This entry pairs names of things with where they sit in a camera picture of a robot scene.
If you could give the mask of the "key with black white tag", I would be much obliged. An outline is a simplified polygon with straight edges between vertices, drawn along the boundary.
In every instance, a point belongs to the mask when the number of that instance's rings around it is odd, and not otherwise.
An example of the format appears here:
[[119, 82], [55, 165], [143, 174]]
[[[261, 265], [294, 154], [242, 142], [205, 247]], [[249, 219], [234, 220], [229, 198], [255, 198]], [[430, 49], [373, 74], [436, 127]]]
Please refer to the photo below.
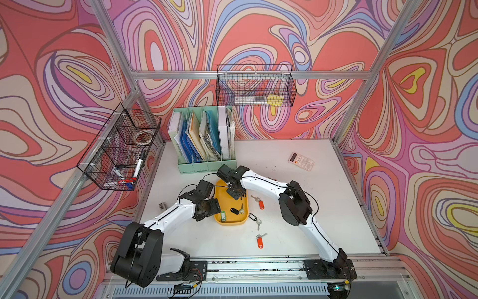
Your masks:
[[248, 218], [251, 219], [256, 224], [257, 231], [259, 231], [262, 224], [262, 220], [258, 218], [256, 215], [254, 215], [253, 213], [249, 213]]

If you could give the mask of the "yellow plastic storage box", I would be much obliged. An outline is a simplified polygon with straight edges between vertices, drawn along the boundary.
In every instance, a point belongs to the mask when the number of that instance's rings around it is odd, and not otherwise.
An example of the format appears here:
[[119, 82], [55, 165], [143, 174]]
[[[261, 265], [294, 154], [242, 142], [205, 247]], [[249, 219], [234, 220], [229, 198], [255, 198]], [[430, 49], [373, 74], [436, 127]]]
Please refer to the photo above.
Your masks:
[[[227, 184], [220, 179], [217, 183], [215, 183], [214, 198], [218, 199], [220, 208], [222, 211], [225, 211], [227, 217], [227, 220], [223, 223], [220, 221], [220, 214], [216, 214], [214, 219], [218, 224], [222, 226], [238, 226], [246, 222], [249, 213], [248, 196], [245, 198], [239, 198], [238, 200], [233, 199], [227, 193]], [[245, 214], [235, 215], [230, 212], [231, 208], [240, 209], [242, 204], [244, 204]]]

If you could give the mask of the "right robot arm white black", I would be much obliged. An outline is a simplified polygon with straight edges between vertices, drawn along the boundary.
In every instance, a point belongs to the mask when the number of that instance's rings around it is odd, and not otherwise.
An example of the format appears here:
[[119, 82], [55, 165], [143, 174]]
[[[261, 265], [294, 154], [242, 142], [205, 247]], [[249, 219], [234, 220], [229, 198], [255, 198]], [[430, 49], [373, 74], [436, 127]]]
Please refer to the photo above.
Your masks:
[[255, 191], [278, 201], [282, 218], [288, 224], [300, 228], [319, 251], [318, 259], [304, 261], [304, 269], [309, 279], [349, 282], [357, 279], [356, 268], [351, 259], [342, 248], [332, 242], [315, 221], [318, 210], [311, 206], [312, 195], [304, 191], [298, 182], [281, 183], [244, 166], [231, 169], [222, 165], [217, 176], [226, 183], [227, 193], [234, 199], [239, 199], [247, 191]]

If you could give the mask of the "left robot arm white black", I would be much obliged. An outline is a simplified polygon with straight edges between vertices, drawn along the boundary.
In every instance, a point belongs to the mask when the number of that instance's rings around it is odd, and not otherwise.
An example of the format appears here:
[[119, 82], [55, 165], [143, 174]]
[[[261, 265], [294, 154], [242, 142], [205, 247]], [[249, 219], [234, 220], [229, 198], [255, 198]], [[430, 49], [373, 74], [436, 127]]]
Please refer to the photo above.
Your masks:
[[158, 276], [184, 280], [191, 275], [202, 277], [200, 270], [190, 265], [190, 255], [170, 249], [163, 253], [164, 237], [190, 219], [197, 222], [220, 213], [214, 198], [215, 186], [201, 180], [194, 189], [178, 196], [175, 204], [145, 223], [127, 225], [110, 265], [110, 271], [126, 280], [125, 287], [135, 284], [148, 286]]

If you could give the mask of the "key with red tag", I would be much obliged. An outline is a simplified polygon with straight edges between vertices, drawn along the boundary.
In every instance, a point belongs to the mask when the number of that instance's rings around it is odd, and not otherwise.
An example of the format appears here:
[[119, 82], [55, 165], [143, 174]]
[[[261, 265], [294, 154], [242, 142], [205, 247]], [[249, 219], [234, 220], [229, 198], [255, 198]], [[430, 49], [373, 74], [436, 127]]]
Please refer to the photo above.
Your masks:
[[265, 205], [264, 205], [264, 202], [262, 201], [261, 198], [257, 197], [257, 196], [251, 196], [257, 203], [258, 203], [258, 206], [261, 210], [264, 210], [265, 209]]
[[268, 235], [267, 233], [266, 234], [258, 234], [256, 236], [256, 242], [257, 242], [257, 246], [259, 249], [263, 249], [264, 248], [264, 243], [263, 243], [263, 238]]

